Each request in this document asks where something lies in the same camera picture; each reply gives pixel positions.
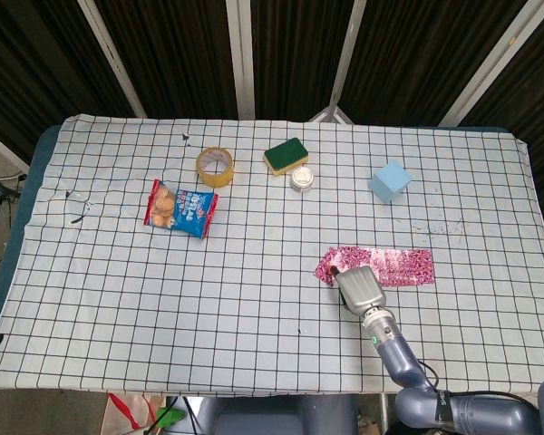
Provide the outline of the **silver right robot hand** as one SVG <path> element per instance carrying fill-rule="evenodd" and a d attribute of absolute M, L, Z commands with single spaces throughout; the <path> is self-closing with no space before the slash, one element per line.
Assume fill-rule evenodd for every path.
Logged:
<path fill-rule="evenodd" d="M 357 266 L 345 271 L 332 266 L 330 272 L 351 313 L 364 317 L 371 309 L 385 307 L 384 291 L 370 266 Z"/>

